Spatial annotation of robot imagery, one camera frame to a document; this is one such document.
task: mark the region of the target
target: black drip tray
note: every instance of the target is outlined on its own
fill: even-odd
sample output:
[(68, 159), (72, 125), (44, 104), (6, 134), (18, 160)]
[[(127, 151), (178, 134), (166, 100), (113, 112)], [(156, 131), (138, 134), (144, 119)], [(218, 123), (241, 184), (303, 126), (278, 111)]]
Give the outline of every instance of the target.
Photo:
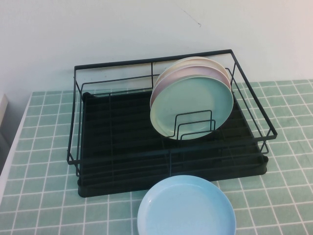
[[(213, 133), (176, 141), (153, 128), (150, 96), (151, 91), (104, 97), (84, 94), (79, 195), (149, 189), (170, 175), (214, 181), (266, 172), (268, 158), (257, 144), (244, 141), (254, 137), (236, 99), (228, 120)], [(213, 146), (203, 149), (208, 143)]]

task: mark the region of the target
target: dish rack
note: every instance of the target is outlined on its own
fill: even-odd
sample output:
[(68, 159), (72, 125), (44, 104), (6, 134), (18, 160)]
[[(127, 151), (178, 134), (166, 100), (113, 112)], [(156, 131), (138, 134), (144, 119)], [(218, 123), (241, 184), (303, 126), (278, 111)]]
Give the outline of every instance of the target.
[[(211, 133), (193, 140), (183, 140), (183, 135), (173, 140), (160, 135), (150, 122), (150, 96), (159, 75), (154, 70), (158, 63), (190, 56), (232, 59), (232, 69), (226, 69), (231, 77), (233, 110), (217, 129), (214, 113), (199, 111), (208, 113), (208, 118), (199, 122), (209, 122)], [(123, 76), (123, 72), (117, 72), (122, 68), (129, 68), (129, 74), (138, 68), (144, 74)], [(103, 80), (106, 70), (117, 78)], [(100, 79), (79, 85), (78, 71), (84, 71), (89, 77), (94, 74), (91, 71), (95, 71), (96, 79), (98, 75)], [(136, 79), (145, 85), (121, 88), (126, 83), (134, 86)], [(174, 175), (194, 175), (215, 181), (260, 175), (267, 170), (266, 141), (275, 139), (277, 132), (232, 50), (75, 66), (73, 91), (67, 162), (76, 167), (78, 194), (82, 197), (149, 189)], [(188, 114), (177, 114), (176, 119)], [(173, 130), (179, 132), (181, 125), (188, 124), (192, 123), (177, 125), (175, 121)]]

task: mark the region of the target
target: blue plate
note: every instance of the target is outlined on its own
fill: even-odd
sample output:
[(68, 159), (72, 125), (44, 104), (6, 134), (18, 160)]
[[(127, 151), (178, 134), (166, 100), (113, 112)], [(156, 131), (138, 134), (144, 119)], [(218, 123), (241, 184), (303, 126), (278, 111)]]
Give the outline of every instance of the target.
[(235, 213), (211, 182), (180, 175), (154, 185), (138, 211), (139, 235), (234, 235)]

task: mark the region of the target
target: white wall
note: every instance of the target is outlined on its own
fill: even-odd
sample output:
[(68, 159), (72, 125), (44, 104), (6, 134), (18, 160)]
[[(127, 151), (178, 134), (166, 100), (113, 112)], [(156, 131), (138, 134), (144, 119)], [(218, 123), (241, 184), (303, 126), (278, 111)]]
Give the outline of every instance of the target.
[(31, 91), (71, 89), (73, 67), (234, 50), (250, 80), (312, 78), (310, 0), (2, 0), (2, 130), (11, 142)]

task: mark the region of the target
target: tiled countertop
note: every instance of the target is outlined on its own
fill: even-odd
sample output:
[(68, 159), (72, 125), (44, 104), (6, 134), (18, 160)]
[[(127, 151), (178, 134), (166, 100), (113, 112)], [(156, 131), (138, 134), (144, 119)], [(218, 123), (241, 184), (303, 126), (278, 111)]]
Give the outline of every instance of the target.
[[(313, 81), (251, 85), (278, 132), (268, 172), (214, 183), (237, 235), (313, 235)], [(33, 93), (0, 176), (0, 235), (138, 234), (144, 191), (78, 196), (66, 162), (71, 102), (71, 92)]]

